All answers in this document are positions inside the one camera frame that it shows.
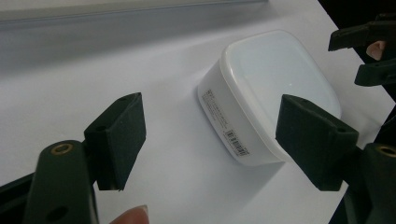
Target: white plastic container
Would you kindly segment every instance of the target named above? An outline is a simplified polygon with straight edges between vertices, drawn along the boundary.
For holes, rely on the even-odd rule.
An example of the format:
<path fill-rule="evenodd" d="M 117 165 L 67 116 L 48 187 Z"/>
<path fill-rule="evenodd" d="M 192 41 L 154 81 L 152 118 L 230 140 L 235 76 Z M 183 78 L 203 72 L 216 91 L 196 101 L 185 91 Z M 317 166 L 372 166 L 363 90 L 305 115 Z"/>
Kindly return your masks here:
<path fill-rule="evenodd" d="M 291 161 L 275 140 L 282 94 L 303 97 L 340 118 L 337 97 L 314 60 L 280 30 L 232 43 L 198 86 L 221 141 L 249 166 Z"/>

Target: clamp jaw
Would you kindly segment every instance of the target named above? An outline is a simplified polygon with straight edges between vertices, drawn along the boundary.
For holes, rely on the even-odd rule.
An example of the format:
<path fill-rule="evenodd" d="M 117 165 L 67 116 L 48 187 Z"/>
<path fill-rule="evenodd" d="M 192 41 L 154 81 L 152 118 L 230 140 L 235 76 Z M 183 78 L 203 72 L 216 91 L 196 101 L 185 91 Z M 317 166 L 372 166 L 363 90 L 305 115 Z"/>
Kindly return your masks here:
<path fill-rule="evenodd" d="M 142 94 L 121 97 L 84 132 L 85 141 L 46 147 L 33 174 L 0 188 L 0 219 L 8 223 L 98 223 L 92 184 L 125 188 L 146 140 Z"/>

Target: finger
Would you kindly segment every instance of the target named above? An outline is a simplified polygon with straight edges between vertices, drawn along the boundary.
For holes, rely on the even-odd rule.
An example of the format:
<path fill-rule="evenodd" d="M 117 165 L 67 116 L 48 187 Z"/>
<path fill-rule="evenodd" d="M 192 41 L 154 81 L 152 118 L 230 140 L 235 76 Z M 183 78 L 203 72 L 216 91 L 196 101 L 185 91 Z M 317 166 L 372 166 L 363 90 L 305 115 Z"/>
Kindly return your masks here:
<path fill-rule="evenodd" d="M 149 224 L 148 207 L 142 205 L 132 208 L 114 219 L 110 224 Z"/>
<path fill-rule="evenodd" d="M 385 41 L 376 41 L 367 48 L 366 53 L 373 59 L 379 61 L 382 58 L 385 46 Z"/>

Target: label on box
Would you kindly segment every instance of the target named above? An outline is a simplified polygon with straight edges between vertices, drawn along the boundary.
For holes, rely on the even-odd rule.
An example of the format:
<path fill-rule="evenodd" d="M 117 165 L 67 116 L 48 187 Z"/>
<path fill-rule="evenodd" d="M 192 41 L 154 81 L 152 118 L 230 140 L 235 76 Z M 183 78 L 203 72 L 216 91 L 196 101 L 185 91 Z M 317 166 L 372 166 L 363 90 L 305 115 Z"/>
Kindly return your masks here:
<path fill-rule="evenodd" d="M 208 90 L 202 96 L 206 108 L 212 117 L 213 123 L 218 126 L 218 130 L 222 133 L 224 139 L 228 142 L 233 152 L 238 157 L 249 155 L 246 147 L 241 143 L 230 121 L 226 118 L 221 106 L 216 100 L 212 90 Z"/>

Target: barcode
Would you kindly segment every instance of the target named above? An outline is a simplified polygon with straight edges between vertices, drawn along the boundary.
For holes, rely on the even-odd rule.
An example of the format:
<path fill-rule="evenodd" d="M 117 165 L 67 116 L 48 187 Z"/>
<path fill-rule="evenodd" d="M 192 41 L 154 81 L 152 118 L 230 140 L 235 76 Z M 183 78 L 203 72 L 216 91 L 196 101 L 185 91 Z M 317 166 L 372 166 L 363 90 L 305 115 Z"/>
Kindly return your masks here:
<path fill-rule="evenodd" d="M 242 146 L 241 142 L 239 141 L 233 130 L 225 133 L 225 136 L 227 137 L 228 142 L 232 145 L 233 151 L 236 153 L 237 156 L 246 156 L 249 154 L 248 151 Z"/>

